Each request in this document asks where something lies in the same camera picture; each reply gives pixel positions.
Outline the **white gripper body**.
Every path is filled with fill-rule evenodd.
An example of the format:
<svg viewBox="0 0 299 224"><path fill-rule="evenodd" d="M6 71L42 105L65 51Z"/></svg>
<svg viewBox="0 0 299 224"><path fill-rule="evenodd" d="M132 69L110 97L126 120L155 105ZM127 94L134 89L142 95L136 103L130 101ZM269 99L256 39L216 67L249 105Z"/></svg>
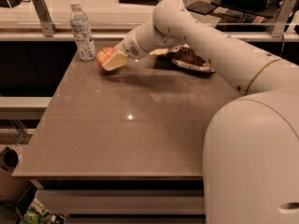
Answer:
<svg viewBox="0 0 299 224"><path fill-rule="evenodd" d="M127 36L115 46L116 51L122 51L126 56L139 60L147 55L138 44L135 31L131 31Z"/></svg>

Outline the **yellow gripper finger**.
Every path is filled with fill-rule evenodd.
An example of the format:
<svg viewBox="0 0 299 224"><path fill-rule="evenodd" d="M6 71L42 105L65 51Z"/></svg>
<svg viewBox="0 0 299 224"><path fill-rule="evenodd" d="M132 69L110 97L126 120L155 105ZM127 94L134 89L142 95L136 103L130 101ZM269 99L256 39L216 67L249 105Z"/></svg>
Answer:
<svg viewBox="0 0 299 224"><path fill-rule="evenodd" d="M104 63L102 64L102 67L106 71L112 71L126 64L127 55L122 51L115 51L105 59Z"/></svg>

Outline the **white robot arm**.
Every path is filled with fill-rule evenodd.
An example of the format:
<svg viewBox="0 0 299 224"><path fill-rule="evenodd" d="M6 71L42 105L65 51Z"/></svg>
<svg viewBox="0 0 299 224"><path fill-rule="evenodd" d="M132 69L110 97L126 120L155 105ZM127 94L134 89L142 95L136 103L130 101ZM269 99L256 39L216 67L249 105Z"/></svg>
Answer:
<svg viewBox="0 0 299 224"><path fill-rule="evenodd" d="M197 21L174 0L101 62L107 71L187 44L240 93L206 130L206 224L299 224L299 66Z"/></svg>

